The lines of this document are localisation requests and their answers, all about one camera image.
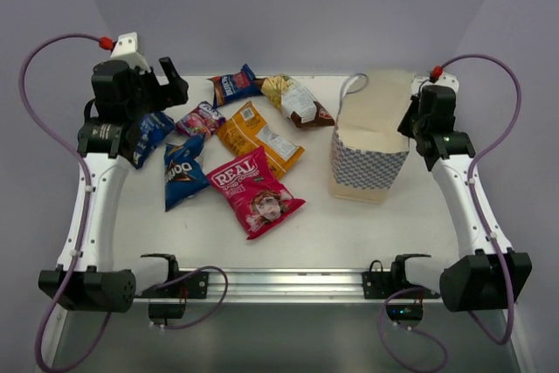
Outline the blue checkered paper bag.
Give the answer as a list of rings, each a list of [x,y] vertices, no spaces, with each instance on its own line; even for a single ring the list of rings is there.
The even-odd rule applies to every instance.
[[[382,204],[410,152],[397,129],[411,102],[415,74],[376,69],[343,83],[330,143],[332,197]]]

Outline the pink Real crisps bag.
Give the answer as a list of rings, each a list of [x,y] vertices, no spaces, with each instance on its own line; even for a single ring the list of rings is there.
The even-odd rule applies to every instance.
[[[262,147],[214,169],[207,177],[232,208],[248,240],[263,236],[306,203],[276,179]]]

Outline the purple candy bag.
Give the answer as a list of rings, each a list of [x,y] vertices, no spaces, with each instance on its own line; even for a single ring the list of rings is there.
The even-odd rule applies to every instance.
[[[226,118],[209,102],[202,101],[176,124],[179,134],[193,137],[202,135],[209,140],[226,122]]]

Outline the blue Doritos bag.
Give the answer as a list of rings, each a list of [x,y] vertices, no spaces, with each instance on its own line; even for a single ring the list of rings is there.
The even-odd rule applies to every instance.
[[[204,136],[195,135],[181,145],[167,144],[164,153],[165,211],[210,186],[197,158],[204,150]]]

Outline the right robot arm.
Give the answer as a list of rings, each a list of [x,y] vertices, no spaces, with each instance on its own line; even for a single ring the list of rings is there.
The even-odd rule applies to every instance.
[[[451,312],[510,309],[532,270],[499,226],[481,185],[468,134],[455,130],[456,93],[429,85],[411,100],[398,130],[416,142],[438,184],[458,240],[447,264],[427,254],[403,254],[391,264],[389,285],[399,296],[419,287],[438,294]]]

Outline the gold brown snack bag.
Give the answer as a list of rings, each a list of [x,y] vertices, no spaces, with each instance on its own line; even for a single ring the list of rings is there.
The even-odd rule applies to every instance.
[[[298,80],[283,73],[266,77],[260,91],[285,119],[299,129],[332,127],[330,112]]]

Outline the aluminium mounting rail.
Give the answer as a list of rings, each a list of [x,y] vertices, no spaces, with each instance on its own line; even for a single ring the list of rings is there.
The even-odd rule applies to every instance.
[[[207,297],[188,302],[226,303],[362,303],[362,268],[357,269],[229,269],[225,276],[209,268]]]

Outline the blue Burts crisps bag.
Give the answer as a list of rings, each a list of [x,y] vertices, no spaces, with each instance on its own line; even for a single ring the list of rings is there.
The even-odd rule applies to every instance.
[[[244,64],[237,73],[209,78],[213,85],[213,107],[221,107],[236,100],[262,95],[256,75]]]

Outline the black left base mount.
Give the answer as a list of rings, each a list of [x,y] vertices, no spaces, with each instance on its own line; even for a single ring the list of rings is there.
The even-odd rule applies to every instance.
[[[204,300],[207,297],[208,283],[209,273],[202,271],[172,286],[151,287],[140,294],[140,299],[148,301],[151,321],[168,325],[183,318],[188,300]]]

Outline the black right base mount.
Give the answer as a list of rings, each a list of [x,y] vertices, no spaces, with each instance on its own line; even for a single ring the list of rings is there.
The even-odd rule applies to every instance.
[[[362,272],[362,290],[365,300],[387,300],[404,288],[395,285],[391,273],[384,270],[379,259],[373,259],[369,268]],[[396,324],[417,326],[424,315],[424,292],[416,291],[397,296],[389,301],[385,312]]]

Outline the dark blue popcorn bag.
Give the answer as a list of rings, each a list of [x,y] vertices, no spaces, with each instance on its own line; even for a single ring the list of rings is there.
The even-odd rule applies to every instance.
[[[174,129],[174,120],[164,112],[146,114],[141,120],[140,136],[130,160],[132,166],[141,169],[149,156]]]

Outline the orange potato chips bag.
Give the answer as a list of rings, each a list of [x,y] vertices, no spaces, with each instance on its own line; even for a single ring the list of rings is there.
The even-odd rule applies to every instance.
[[[216,132],[222,144],[235,156],[263,147],[268,167],[277,179],[297,163],[305,149],[270,129],[251,101],[247,101]]]

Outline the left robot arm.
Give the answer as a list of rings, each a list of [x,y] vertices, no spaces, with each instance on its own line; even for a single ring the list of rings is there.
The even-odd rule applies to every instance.
[[[159,64],[167,78],[164,85],[152,71],[123,59],[93,69],[94,97],[84,107],[74,148],[79,188],[70,231],[55,268],[38,276],[39,289],[69,311],[125,313],[145,290],[153,287],[169,297],[182,285],[172,255],[144,254],[121,270],[114,267],[114,225],[141,120],[188,100],[189,85],[171,58],[163,57]]]

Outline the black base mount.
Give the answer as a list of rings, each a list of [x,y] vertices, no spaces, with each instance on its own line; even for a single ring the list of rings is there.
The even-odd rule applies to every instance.
[[[209,273],[202,271],[172,286],[151,287],[140,294],[140,299],[148,301],[151,321],[168,325],[183,318],[188,300],[204,300],[207,297],[208,283]]]
[[[365,300],[387,300],[404,288],[395,285],[391,273],[384,270],[379,259],[373,259],[369,268],[362,272],[362,290]],[[385,312],[396,324],[417,326],[424,315],[424,292],[416,291],[397,296],[389,301]]]

